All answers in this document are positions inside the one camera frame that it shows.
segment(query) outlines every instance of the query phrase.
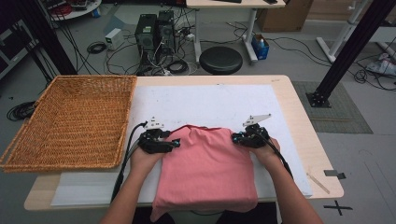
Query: wicker basket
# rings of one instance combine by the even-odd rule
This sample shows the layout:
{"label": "wicker basket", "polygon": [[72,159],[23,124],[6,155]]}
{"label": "wicker basket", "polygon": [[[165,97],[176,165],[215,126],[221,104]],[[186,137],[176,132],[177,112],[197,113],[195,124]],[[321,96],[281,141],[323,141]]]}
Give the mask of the wicker basket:
{"label": "wicker basket", "polygon": [[10,173],[119,165],[136,81],[134,76],[57,76],[0,166]]}

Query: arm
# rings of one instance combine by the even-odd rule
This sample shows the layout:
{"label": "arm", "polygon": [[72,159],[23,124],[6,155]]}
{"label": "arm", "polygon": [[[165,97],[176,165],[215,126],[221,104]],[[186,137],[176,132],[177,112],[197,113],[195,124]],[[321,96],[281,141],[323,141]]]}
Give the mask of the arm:
{"label": "arm", "polygon": [[[271,140],[276,148],[280,149],[279,143],[274,138]],[[269,146],[253,148],[250,151],[256,155],[273,179],[280,215],[284,223],[323,223]]]}
{"label": "arm", "polygon": [[143,182],[163,155],[164,153],[148,154],[140,147],[132,154],[131,171],[100,223],[132,223]]}

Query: pink cloth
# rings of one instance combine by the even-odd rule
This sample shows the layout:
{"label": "pink cloth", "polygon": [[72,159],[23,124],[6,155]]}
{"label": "pink cloth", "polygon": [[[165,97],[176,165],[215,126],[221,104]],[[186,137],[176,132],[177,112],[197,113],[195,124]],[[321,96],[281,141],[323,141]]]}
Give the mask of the pink cloth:
{"label": "pink cloth", "polygon": [[183,126],[169,139],[180,147],[163,157],[151,221],[174,210],[247,212],[257,205],[253,163],[225,128]]}

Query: round stool seat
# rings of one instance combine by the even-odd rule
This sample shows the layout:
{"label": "round stool seat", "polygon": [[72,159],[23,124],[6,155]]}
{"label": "round stool seat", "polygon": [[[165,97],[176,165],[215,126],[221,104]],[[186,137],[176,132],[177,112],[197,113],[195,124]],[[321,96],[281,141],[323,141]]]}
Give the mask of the round stool seat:
{"label": "round stool seat", "polygon": [[199,64],[213,75],[230,75],[242,67],[241,54],[226,47],[213,47],[202,52]]}

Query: carpet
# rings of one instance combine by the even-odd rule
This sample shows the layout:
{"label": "carpet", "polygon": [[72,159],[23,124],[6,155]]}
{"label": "carpet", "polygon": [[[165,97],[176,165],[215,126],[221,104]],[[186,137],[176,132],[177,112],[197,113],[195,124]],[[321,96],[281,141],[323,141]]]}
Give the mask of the carpet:
{"label": "carpet", "polygon": [[373,133],[361,112],[339,83],[329,97],[331,108],[311,107],[306,93],[314,92],[319,82],[292,82],[306,114],[317,133]]}

